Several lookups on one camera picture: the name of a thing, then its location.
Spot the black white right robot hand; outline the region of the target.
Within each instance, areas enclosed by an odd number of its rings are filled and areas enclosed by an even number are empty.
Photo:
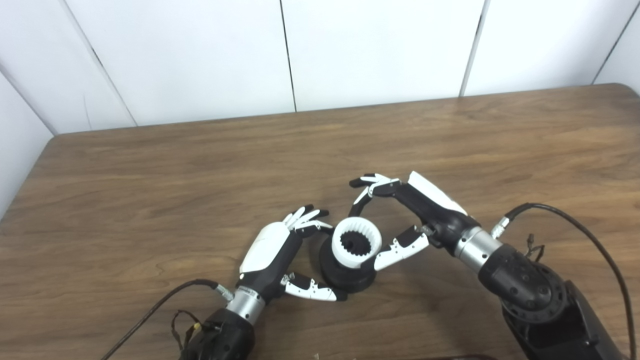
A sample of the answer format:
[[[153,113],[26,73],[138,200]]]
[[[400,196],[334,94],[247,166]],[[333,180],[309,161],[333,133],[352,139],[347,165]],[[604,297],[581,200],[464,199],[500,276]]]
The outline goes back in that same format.
[[[366,269],[381,271],[430,245],[452,253],[463,234],[480,225],[457,202],[416,171],[409,174],[407,181],[366,173],[350,180],[349,186],[363,189],[352,204],[349,216],[361,215],[374,198],[393,198],[415,214],[421,223],[394,237],[373,259],[365,260]]]

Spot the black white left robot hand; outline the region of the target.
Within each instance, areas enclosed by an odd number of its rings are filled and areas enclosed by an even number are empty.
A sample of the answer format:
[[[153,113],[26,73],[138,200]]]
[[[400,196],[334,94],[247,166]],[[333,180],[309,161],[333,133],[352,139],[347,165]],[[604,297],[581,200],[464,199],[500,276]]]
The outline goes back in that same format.
[[[325,302],[344,302],[345,291],[329,287],[310,276],[290,272],[289,267],[303,241],[324,233],[333,235],[334,228],[320,218],[328,210],[308,204],[286,215],[281,221],[263,227],[254,239],[238,269],[237,287],[256,292],[266,305],[283,294]]]

